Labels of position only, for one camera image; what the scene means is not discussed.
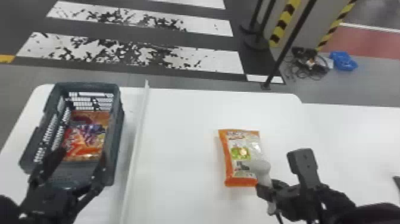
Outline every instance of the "stanchion base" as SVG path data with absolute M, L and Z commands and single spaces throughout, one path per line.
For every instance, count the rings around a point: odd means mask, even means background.
M 254 51 L 268 51 L 270 45 L 264 37 L 261 37 L 258 42 L 256 40 L 256 35 L 246 36 L 245 45 Z
M 260 87 L 261 87 L 261 90 L 264 90 L 264 91 L 270 91 L 271 90 L 271 86 L 270 85 L 264 86 L 264 83 L 260 83 Z
M 240 29 L 246 34 L 254 34 L 259 31 L 260 25 L 256 22 L 253 27 L 250 27 L 250 20 L 243 20 Z

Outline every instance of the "red floor area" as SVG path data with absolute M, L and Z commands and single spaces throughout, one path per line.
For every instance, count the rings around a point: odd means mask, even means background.
M 322 51 L 346 51 L 350 55 L 400 60 L 399 49 L 399 33 L 339 27 Z

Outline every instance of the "blue object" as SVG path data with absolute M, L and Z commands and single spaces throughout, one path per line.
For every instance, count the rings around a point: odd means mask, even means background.
M 335 67 L 339 70 L 353 71 L 358 68 L 358 64 L 345 51 L 332 51 L 329 58 L 335 62 Z

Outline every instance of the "white table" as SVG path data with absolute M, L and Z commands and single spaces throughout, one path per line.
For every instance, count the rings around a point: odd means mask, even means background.
M 18 162 L 30 135 L 39 124 L 43 107 L 52 87 L 53 85 L 42 85 L 33 91 L 0 152 L 0 179 L 2 180 L 0 194 L 12 198 L 17 204 L 20 204 L 26 195 L 29 177 L 22 171 Z M 114 185 L 106 187 L 89 206 L 85 207 L 75 223 L 118 222 L 133 148 L 136 119 L 140 114 L 142 98 L 143 88 L 121 88 L 125 119 Z
M 17 203 L 28 177 L 18 161 L 51 88 L 35 89 L 0 153 L 0 178 L 7 180 L 0 194 Z M 400 174 L 400 109 L 302 104 L 291 94 L 150 89 L 130 160 L 142 98 L 141 88 L 121 88 L 126 118 L 115 184 L 76 223 L 117 223 L 120 216 L 122 223 L 276 223 L 252 188 L 223 185 L 221 128 L 260 130 L 273 178 L 297 183 L 286 153 L 310 147 L 323 182 L 357 204 L 398 204 L 391 176 Z
M 358 205 L 384 201 L 399 205 L 392 176 L 400 176 L 400 108 L 304 106 L 341 175 L 341 181 L 326 183 Z
M 314 150 L 320 175 L 339 182 L 331 155 L 291 94 L 150 89 L 120 223 L 276 223 L 253 188 L 224 186 L 217 130 L 260 130 L 271 176 L 290 184 L 286 153 Z

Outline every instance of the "gray plastic basket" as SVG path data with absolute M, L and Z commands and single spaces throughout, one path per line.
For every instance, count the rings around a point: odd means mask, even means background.
M 109 111 L 110 120 L 105 132 L 103 151 L 107 156 L 108 181 L 114 183 L 115 167 L 124 120 L 120 91 L 115 84 L 106 83 L 57 83 L 48 97 L 40 125 L 34 130 L 20 159 L 21 168 L 31 174 L 35 165 L 47 153 L 63 142 L 64 131 L 69 126 L 73 110 Z M 50 181 L 63 187 L 88 183 L 96 167 L 95 161 L 63 161 Z

